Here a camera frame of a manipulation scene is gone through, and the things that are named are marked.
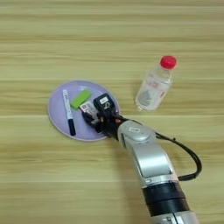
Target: bottle label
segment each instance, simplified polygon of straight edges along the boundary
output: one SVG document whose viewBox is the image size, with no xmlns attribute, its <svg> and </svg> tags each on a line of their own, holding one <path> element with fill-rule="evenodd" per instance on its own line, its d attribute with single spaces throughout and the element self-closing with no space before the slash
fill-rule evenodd
<svg viewBox="0 0 224 224">
<path fill-rule="evenodd" d="M 152 77 L 148 78 L 147 82 L 143 82 L 136 98 L 139 106 L 143 109 L 155 109 L 165 97 L 169 87 L 170 84 L 157 81 Z"/>
</svg>

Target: purple plate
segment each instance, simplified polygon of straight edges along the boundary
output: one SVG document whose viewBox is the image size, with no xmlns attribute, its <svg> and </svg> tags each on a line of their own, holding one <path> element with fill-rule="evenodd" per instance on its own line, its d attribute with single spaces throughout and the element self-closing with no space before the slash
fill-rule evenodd
<svg viewBox="0 0 224 224">
<path fill-rule="evenodd" d="M 74 127 L 76 130 L 76 136 L 70 136 L 62 96 L 62 89 L 67 90 L 69 100 L 71 101 L 78 95 L 80 91 L 84 90 L 85 88 L 90 90 L 92 93 L 88 101 L 92 102 L 94 98 L 107 93 L 110 95 L 111 99 L 115 102 L 116 108 L 119 110 L 119 112 L 121 112 L 116 98 L 106 88 L 91 81 L 74 80 L 62 84 L 52 93 L 47 105 L 48 115 L 52 124 L 56 127 L 56 129 L 58 129 L 60 132 L 62 132 L 68 137 L 87 142 L 102 140 L 105 138 L 105 136 L 103 134 L 97 134 L 94 129 L 89 127 L 86 124 L 85 120 L 83 119 L 81 111 L 75 109 L 72 109 L 72 113 L 73 113 Z"/>
</svg>

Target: wood grain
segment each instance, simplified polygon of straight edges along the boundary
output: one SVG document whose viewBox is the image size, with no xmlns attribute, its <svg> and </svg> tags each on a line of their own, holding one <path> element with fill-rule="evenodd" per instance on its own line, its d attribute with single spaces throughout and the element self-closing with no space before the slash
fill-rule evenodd
<svg viewBox="0 0 224 224">
<path fill-rule="evenodd" d="M 0 224 L 150 223 L 137 175 L 112 139 L 73 141 L 49 122 L 61 83 L 96 81 L 122 113 L 188 144 L 204 170 L 181 183 L 200 223 L 222 224 L 224 2 L 221 0 L 0 1 Z M 160 57 L 178 57 L 161 107 L 133 99 Z M 194 164 L 161 143 L 178 174 Z"/>
</svg>

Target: plastic bottle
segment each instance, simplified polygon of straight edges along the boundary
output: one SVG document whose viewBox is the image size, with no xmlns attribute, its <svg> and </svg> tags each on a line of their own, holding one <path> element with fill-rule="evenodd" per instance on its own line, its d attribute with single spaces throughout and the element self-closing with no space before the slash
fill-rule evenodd
<svg viewBox="0 0 224 224">
<path fill-rule="evenodd" d="M 172 69 L 177 60 L 172 56 L 164 56 L 160 64 L 150 72 L 136 95 L 136 105 L 139 110 L 155 110 L 164 99 L 172 85 Z"/>
</svg>

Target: black cable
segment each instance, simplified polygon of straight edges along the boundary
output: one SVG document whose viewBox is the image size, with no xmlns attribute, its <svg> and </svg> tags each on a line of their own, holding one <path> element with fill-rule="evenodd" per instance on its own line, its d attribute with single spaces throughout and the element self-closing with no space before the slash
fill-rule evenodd
<svg viewBox="0 0 224 224">
<path fill-rule="evenodd" d="M 186 151 L 191 156 L 193 161 L 195 162 L 195 164 L 197 166 L 197 171 L 194 173 L 190 173 L 190 174 L 178 177 L 179 181 L 187 181 L 187 180 L 191 180 L 191 179 L 196 179 L 200 175 L 200 173 L 202 171 L 202 163 L 200 161 L 200 158 L 197 156 L 197 154 L 193 150 L 189 149 L 182 143 L 178 142 L 176 140 L 176 138 L 169 138 L 168 136 L 161 135 L 157 132 L 156 132 L 156 136 L 157 136 L 157 139 L 170 141 L 170 142 L 178 145 L 180 148 L 182 148 L 184 151 Z"/>
</svg>

